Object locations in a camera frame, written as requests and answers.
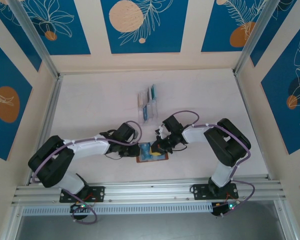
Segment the brown leather card holder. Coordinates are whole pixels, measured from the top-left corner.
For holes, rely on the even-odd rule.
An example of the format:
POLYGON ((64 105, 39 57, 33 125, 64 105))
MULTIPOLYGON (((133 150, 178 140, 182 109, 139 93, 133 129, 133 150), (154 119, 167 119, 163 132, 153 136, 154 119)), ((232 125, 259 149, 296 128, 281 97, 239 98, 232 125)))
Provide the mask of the brown leather card holder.
POLYGON ((169 156, 168 154, 163 154, 163 155, 160 155, 160 156, 153 156, 152 155, 152 159, 148 160, 148 161, 140 161, 140 151, 139 151, 139 156, 136 157, 136 162, 137 163, 147 163, 147 162, 155 162, 155 161, 163 161, 163 160, 168 160, 169 159, 169 156))

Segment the clear acrylic card stand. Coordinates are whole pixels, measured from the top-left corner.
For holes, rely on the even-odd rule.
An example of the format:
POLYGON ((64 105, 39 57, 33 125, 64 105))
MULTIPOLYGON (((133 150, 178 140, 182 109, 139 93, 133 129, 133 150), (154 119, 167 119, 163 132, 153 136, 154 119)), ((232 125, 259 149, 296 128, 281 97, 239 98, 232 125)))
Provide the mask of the clear acrylic card stand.
POLYGON ((148 113, 147 121, 144 121, 143 107, 139 108, 138 101, 137 101, 138 123, 142 126, 155 124, 158 120, 158 104, 157 104, 158 97, 156 97, 156 99, 152 99, 150 102, 147 102, 147 89, 148 89, 148 87, 145 90, 139 92, 139 93, 143 93, 143 107, 145 105, 147 105, 147 113, 148 113))

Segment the small controller board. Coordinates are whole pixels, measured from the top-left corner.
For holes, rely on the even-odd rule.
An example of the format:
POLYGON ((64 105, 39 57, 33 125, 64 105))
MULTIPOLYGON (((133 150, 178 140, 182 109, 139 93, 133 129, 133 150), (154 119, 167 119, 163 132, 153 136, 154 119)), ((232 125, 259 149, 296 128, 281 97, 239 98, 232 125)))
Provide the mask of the small controller board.
POLYGON ((231 201, 231 202, 213 202, 212 203, 212 215, 215 217, 224 217, 232 210, 235 209, 241 202, 240 201, 231 201))
POLYGON ((86 204, 73 204, 70 206, 70 211, 71 214, 81 214, 81 213, 90 213, 89 208, 87 207, 86 204))

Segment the aluminium mounting rail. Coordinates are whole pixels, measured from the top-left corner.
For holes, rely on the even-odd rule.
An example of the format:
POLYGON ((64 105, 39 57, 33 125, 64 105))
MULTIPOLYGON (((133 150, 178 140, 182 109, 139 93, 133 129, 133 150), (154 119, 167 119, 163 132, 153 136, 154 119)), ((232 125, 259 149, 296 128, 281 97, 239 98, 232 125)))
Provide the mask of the aluminium mounting rail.
MULTIPOLYGON (((236 178, 240 200, 251 195, 252 201, 284 200, 286 194, 279 180, 266 175, 236 178)), ((205 184, 208 178, 171 179, 133 182, 101 183, 105 187, 104 204, 159 204, 194 201, 190 187, 205 184)), ((57 187, 45 188, 40 184, 18 186, 12 198, 13 206, 58 205, 61 191, 57 187)))

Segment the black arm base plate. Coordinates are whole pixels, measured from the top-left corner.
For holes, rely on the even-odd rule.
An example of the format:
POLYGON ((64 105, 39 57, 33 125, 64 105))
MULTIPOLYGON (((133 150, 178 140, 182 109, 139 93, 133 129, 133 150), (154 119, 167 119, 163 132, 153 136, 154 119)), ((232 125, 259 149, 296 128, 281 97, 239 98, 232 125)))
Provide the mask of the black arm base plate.
POLYGON ((190 187, 190 192, 195 200, 226 200, 238 199, 237 186, 228 183, 224 187, 217 187, 212 184, 194 184, 190 187))
MULTIPOLYGON (((85 186, 79 193, 75 195, 87 203, 102 203, 105 196, 104 186, 85 186)), ((60 203, 74 203, 78 200, 69 193, 61 190, 59 202, 60 203)))

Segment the aluminium side rail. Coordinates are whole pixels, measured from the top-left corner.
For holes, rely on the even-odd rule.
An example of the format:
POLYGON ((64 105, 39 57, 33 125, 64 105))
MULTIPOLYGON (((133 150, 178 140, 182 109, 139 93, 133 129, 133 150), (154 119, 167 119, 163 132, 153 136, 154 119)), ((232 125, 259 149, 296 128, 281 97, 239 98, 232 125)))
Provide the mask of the aluminium side rail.
POLYGON ((266 174, 269 179, 273 179, 274 175, 271 171, 271 165, 269 165, 268 155, 265 152, 265 145, 262 142, 261 132, 258 129, 257 123, 257 110, 253 105, 253 94, 250 93, 250 89, 246 87, 245 80, 240 77, 237 73, 234 74, 237 86, 239 88, 242 101, 244 103, 247 115, 249 117, 250 125, 253 130, 253 140, 251 140, 251 160, 258 162, 260 165, 264 165, 266 174))
POLYGON ((63 75, 60 75, 58 79, 55 81, 54 87, 52 89, 52 93, 50 96, 49 103, 47 105, 47 109, 43 119, 43 125, 41 128, 40 135, 38 137, 38 143, 35 147, 35 151, 32 153, 33 155, 37 153, 40 147, 46 142, 46 140, 50 137, 51 129, 53 125, 53 120, 55 117, 55 112, 60 96, 60 91, 63 83, 63 75))

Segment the aluminium frame leg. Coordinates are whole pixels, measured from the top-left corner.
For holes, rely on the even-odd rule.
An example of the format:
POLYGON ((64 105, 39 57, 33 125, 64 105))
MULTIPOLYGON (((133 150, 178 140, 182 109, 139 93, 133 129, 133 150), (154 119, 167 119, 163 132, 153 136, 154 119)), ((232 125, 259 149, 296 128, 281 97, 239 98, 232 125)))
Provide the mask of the aluminium frame leg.
POLYGON ((0 240, 16 240, 19 226, 22 220, 24 207, 11 206, 3 222, 0 240))
POLYGON ((278 219, 284 234, 285 240, 298 240, 295 235, 295 231, 293 229, 292 222, 288 216, 287 208, 285 206, 284 201, 282 200, 274 200, 273 201, 278 219))

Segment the aluminium frame post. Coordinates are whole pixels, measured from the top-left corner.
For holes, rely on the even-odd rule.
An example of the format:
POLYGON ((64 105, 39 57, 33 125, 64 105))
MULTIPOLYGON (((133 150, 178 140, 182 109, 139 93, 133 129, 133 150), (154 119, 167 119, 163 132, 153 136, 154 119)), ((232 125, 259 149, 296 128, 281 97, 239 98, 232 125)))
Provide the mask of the aluminium frame post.
POLYGON ((252 36, 248 38, 233 69, 235 76, 239 75, 247 60, 251 60, 253 67, 257 66, 297 0, 264 0, 263 2, 265 6, 256 21, 252 36))
POLYGON ((55 64, 53 63, 46 46, 44 45, 41 37, 39 36, 35 26, 33 25, 25 9, 23 8, 21 2, 19 0, 6 0, 6 1, 13 15, 19 22, 21 28, 27 35, 27 38, 30 40, 34 49, 36 50, 41 60, 47 67, 48 71, 55 79, 58 79, 60 73, 58 72, 55 64))

